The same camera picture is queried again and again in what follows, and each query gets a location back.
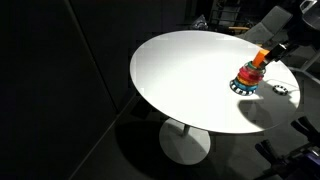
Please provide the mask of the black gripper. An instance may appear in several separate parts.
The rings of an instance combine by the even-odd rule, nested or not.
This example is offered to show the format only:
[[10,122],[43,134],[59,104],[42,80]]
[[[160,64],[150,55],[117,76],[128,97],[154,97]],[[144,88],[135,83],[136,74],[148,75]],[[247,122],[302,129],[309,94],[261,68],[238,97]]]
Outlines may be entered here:
[[264,56],[265,58],[264,62],[266,64],[269,64],[272,61],[277,62],[281,60],[283,57],[286,57],[287,55],[292,53],[297,48],[298,48],[298,45],[293,42],[285,41],[285,42],[279,43]]

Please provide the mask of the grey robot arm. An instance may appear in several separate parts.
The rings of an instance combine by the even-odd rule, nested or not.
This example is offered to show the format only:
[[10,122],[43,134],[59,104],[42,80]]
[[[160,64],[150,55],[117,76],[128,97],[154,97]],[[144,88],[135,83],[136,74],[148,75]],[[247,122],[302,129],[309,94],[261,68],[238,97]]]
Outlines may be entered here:
[[304,0],[300,4],[301,20],[288,31],[288,39],[274,46],[265,56],[270,63],[279,61],[299,46],[320,45],[320,1]]

